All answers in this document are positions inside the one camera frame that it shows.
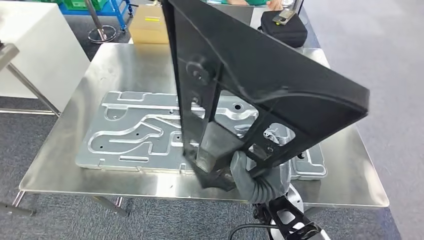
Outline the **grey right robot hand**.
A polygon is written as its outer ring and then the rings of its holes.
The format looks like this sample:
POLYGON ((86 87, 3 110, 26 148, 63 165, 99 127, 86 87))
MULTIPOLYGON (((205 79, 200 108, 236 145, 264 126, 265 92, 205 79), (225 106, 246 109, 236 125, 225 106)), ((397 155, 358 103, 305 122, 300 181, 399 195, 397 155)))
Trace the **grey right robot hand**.
POLYGON ((286 195, 291 182, 291 161, 266 169, 252 177, 247 170, 250 159, 242 151, 233 154, 230 171, 240 196, 251 204, 263 204, 286 195))

